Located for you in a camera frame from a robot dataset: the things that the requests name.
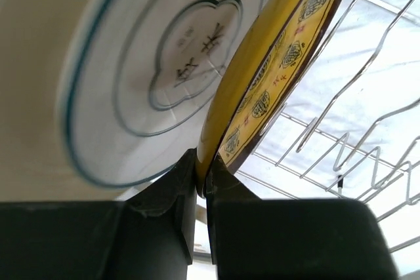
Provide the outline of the yellow plate brown rim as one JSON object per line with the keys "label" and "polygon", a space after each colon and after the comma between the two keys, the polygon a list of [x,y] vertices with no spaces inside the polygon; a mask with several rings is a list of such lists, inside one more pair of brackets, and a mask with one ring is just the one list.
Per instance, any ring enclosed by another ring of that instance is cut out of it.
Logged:
{"label": "yellow plate brown rim", "polygon": [[213,161],[237,171],[305,74],[342,0],[268,0],[231,59],[197,148],[199,195]]}

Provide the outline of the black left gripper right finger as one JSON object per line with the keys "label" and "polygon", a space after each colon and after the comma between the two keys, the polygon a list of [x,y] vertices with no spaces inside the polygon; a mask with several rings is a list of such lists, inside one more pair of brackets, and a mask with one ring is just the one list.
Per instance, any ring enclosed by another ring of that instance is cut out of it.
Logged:
{"label": "black left gripper right finger", "polygon": [[261,199],[216,158],[205,182],[219,279],[397,279],[371,210],[352,199]]}

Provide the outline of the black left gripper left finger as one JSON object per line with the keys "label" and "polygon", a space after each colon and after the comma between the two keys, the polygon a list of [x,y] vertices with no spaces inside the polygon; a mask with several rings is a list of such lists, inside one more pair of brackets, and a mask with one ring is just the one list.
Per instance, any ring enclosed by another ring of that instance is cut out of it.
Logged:
{"label": "black left gripper left finger", "polygon": [[1,203],[1,278],[185,279],[195,155],[126,201]]}

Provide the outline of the white plate thin teal rim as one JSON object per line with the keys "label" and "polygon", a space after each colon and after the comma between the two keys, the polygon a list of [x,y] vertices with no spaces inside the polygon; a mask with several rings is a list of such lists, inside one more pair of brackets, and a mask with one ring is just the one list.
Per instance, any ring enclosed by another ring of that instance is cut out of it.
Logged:
{"label": "white plate thin teal rim", "polygon": [[106,188],[166,173],[193,148],[264,0],[95,0],[60,97],[76,172]]}

